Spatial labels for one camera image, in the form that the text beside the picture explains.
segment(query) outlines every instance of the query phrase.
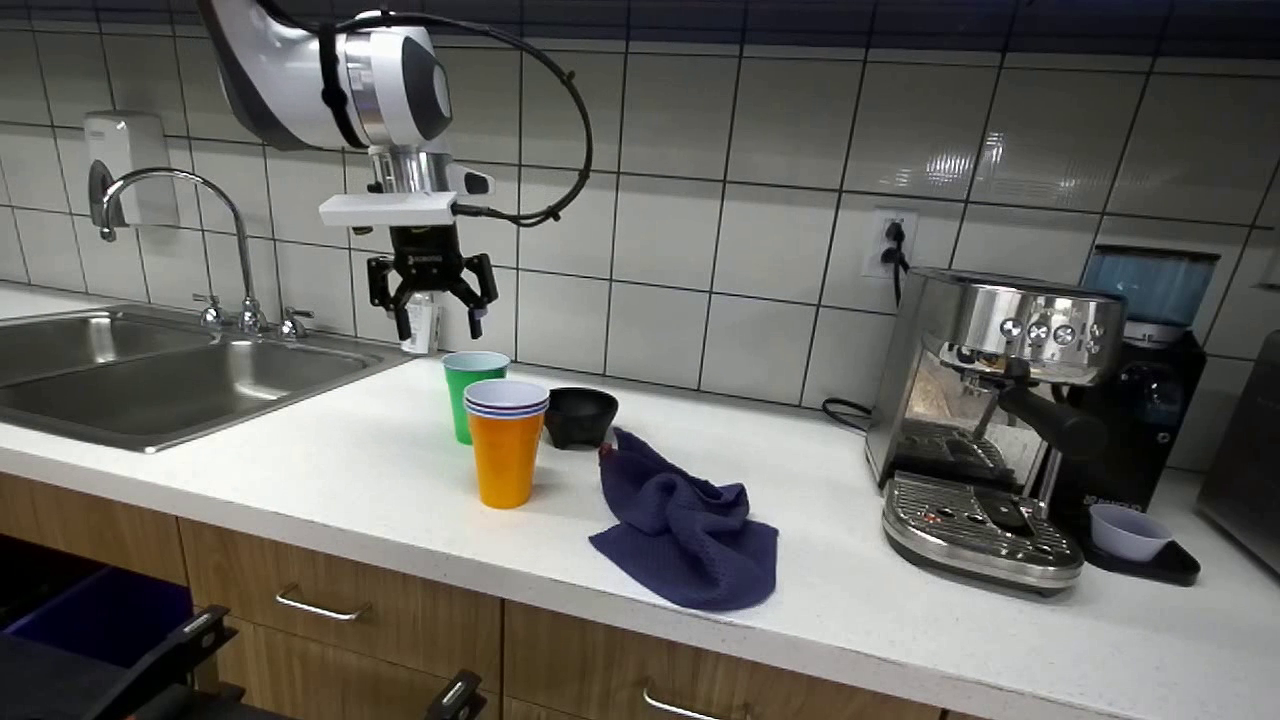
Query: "cabinet drawer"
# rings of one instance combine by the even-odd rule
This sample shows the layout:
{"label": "cabinet drawer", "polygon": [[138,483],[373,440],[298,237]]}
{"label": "cabinet drawer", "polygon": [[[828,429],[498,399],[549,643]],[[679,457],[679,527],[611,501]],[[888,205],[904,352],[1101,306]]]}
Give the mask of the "cabinet drawer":
{"label": "cabinet drawer", "polygon": [[506,605],[506,698],[594,717],[935,720],[935,707]]}
{"label": "cabinet drawer", "polygon": [[498,600],[205,525],[185,525],[185,548],[197,605],[400,667],[498,676]]}
{"label": "cabinet drawer", "polygon": [[0,536],[35,545],[35,509],[26,480],[0,474]]}
{"label": "cabinet drawer", "polygon": [[216,654],[223,685],[242,698],[295,720],[415,720],[443,680],[376,662],[340,648],[237,622],[238,636]]}
{"label": "cabinet drawer", "polygon": [[26,483],[35,545],[86,556],[112,567],[185,585],[175,518],[46,483]]}

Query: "towel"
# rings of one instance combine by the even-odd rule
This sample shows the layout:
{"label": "towel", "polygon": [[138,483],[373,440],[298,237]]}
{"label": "towel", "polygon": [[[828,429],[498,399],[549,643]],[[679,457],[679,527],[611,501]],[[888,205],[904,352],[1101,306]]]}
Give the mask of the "towel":
{"label": "towel", "polygon": [[625,429],[600,446],[600,483],[621,525],[590,545],[647,593],[699,610],[770,595],[777,527],[747,518],[744,483],[695,480]]}

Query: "stainless steel sink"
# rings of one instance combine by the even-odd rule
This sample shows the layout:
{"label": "stainless steel sink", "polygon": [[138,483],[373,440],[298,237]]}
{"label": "stainless steel sink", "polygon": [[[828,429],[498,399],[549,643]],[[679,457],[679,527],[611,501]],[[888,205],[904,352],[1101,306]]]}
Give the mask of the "stainless steel sink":
{"label": "stainless steel sink", "polygon": [[0,383],[206,343],[206,327],[138,306],[0,324]]}
{"label": "stainless steel sink", "polygon": [[179,347],[185,335],[166,335],[172,347],[166,341],[148,335],[164,343],[154,347],[138,335],[126,335],[136,341],[126,343],[136,352],[125,359],[4,379],[0,418],[154,453],[396,363],[392,352],[357,343],[218,341]]}

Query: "black cable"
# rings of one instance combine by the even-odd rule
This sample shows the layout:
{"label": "black cable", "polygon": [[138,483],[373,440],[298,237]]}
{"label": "black cable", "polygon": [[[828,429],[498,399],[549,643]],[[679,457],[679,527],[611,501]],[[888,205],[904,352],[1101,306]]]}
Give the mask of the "black cable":
{"label": "black cable", "polygon": [[569,99],[572,99],[572,108],[578,116],[578,128],[585,128],[585,164],[578,164],[572,188],[560,198],[551,198],[549,209],[534,209],[534,210],[502,210],[502,209],[487,209],[487,205],[451,205],[457,215],[492,215],[492,220],[506,220],[515,226],[534,226],[534,222],[560,220],[560,210],[589,188],[590,164],[594,164],[589,99],[572,83],[572,71],[560,66],[549,51],[538,51],[534,44],[529,44],[523,36],[511,36],[502,28],[470,25],[470,18],[459,18],[459,17],[434,17],[434,10],[357,17],[357,18],[335,25],[335,31],[361,31],[361,28],[457,28],[457,31],[468,31],[468,36],[487,36],[487,40],[506,44],[506,49],[533,54],[534,64],[542,64],[560,79],[560,87],[569,92]]}

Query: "kitchen counter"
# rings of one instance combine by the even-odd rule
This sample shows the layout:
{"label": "kitchen counter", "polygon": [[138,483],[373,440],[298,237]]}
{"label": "kitchen counter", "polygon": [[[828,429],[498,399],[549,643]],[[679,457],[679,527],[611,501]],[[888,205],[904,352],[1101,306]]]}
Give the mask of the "kitchen counter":
{"label": "kitchen counter", "polygon": [[[0,320],[72,306],[86,304],[0,288]],[[431,359],[154,457],[0,423],[0,472],[977,717],[1277,717],[1277,578],[1186,512],[1186,474],[1168,474],[1155,516],[1198,556],[1194,588],[1082,567],[1034,600],[904,565],[859,433],[589,383],[686,472],[747,483],[750,516],[779,527],[766,605],[685,610],[594,556],[589,536],[611,516],[590,453],[542,446],[534,501],[484,509]]]}

